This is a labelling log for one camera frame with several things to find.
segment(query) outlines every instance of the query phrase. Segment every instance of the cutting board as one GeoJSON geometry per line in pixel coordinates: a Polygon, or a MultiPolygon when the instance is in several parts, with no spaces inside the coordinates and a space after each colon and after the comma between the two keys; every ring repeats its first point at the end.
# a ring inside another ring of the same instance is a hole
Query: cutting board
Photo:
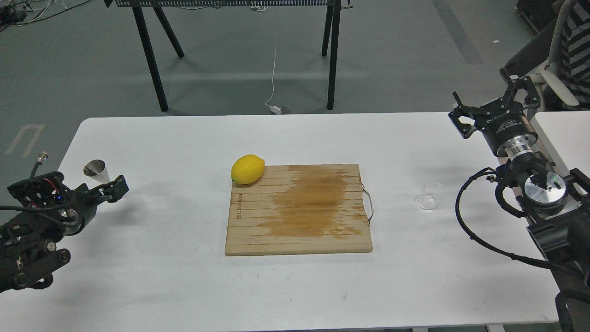
{"type": "Polygon", "coordinates": [[[227,256],[370,252],[358,164],[265,166],[233,184],[227,256]]]}

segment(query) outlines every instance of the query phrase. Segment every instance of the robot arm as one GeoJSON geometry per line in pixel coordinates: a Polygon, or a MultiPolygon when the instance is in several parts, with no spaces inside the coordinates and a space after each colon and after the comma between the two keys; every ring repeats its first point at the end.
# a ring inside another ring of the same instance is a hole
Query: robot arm
{"type": "Polygon", "coordinates": [[[58,250],[56,243],[80,233],[100,203],[114,203],[129,191],[122,175],[92,189],[82,184],[75,190],[62,183],[60,172],[35,177],[43,159],[38,159],[29,179],[8,187],[22,207],[0,207],[21,211],[0,226],[0,292],[49,287],[52,273],[70,261],[70,252],[58,250]]]}
{"type": "MultiPolygon", "coordinates": [[[[553,172],[548,160],[533,150],[538,135],[524,114],[524,107],[514,100],[516,92],[524,89],[526,108],[538,108],[540,97],[530,77],[514,79],[502,98],[482,107],[465,106],[453,93],[457,106],[449,118],[464,139],[475,131],[485,137],[492,153],[505,157],[505,164],[495,170],[486,168],[469,178],[457,196],[455,212],[461,227],[479,244],[512,259],[534,266],[554,269],[580,277],[590,286],[590,178],[578,169],[560,176],[553,172]],[[463,123],[461,117],[471,118],[473,124],[463,123]],[[459,202],[462,192],[476,178],[488,175],[490,182],[496,182],[496,200],[510,214],[526,217],[531,238],[546,261],[518,256],[495,248],[475,235],[461,218],[459,202]],[[505,188],[520,189],[517,195],[521,210],[509,205],[504,197],[505,188]],[[574,205],[569,211],[566,206],[574,205]],[[577,271],[567,265],[575,263],[577,271]]],[[[556,297],[559,320],[563,331],[573,331],[566,301],[573,298],[590,302],[586,294],[564,290],[556,297]]]]}

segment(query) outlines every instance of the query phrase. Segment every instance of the white table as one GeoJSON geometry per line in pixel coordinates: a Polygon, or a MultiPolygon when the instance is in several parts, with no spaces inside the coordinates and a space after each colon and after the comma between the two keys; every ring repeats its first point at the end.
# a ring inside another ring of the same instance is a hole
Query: white table
{"type": "MultiPolygon", "coordinates": [[[[71,188],[106,161],[130,191],[58,243],[71,262],[44,291],[0,296],[7,331],[263,331],[556,321],[551,274],[482,248],[454,215],[459,187],[497,160],[446,113],[95,118],[60,166],[71,188]],[[358,163],[371,192],[372,253],[226,257],[230,168],[358,163]],[[429,180],[447,195],[415,198],[429,180]]],[[[490,243],[540,257],[526,221],[481,180],[463,216],[490,243]]]]}
{"type": "Polygon", "coordinates": [[[572,168],[590,175],[589,123],[590,113],[584,111],[541,112],[532,119],[531,124],[557,165],[560,175],[569,174],[572,168]]]}

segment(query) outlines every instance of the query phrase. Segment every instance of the yellow lemon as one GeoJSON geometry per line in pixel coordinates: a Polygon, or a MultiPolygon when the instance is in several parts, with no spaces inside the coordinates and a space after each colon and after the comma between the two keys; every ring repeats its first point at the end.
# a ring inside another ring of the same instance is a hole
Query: yellow lemon
{"type": "Polygon", "coordinates": [[[231,179],[237,184],[250,184],[264,172],[264,160],[249,154],[236,160],[231,167],[231,179]]]}

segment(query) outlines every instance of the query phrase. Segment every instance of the black table leg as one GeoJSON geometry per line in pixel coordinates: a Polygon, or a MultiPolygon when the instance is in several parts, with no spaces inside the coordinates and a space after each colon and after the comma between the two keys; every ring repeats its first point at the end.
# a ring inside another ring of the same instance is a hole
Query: black table leg
{"type": "Polygon", "coordinates": [[[336,87],[336,59],[338,58],[338,32],[340,30],[340,11],[342,1],[334,0],[332,18],[332,44],[330,45],[330,78],[328,79],[328,109],[334,109],[334,89],[336,87]]]}
{"type": "Polygon", "coordinates": [[[156,89],[158,96],[158,103],[162,112],[168,111],[168,102],[166,95],[164,95],[164,88],[162,87],[162,80],[158,72],[158,65],[156,64],[156,57],[153,55],[152,42],[150,42],[148,35],[148,28],[143,17],[141,7],[133,7],[133,16],[135,16],[135,23],[137,23],[137,30],[139,30],[139,37],[142,40],[143,52],[146,54],[147,66],[152,75],[153,87],[156,89]]]}
{"type": "Polygon", "coordinates": [[[166,31],[166,35],[168,35],[168,39],[170,39],[170,42],[172,43],[172,46],[174,47],[178,57],[184,57],[184,52],[182,51],[181,45],[178,43],[174,31],[172,31],[172,27],[170,27],[170,23],[168,23],[168,19],[166,18],[166,15],[164,15],[162,7],[153,7],[153,11],[156,12],[156,16],[160,20],[160,23],[162,23],[162,28],[164,28],[164,31],[166,31]]]}
{"type": "Polygon", "coordinates": [[[324,43],[322,44],[322,56],[328,54],[328,42],[330,41],[330,27],[332,26],[332,16],[334,15],[334,6],[328,5],[326,11],[326,26],[324,27],[324,43]]]}

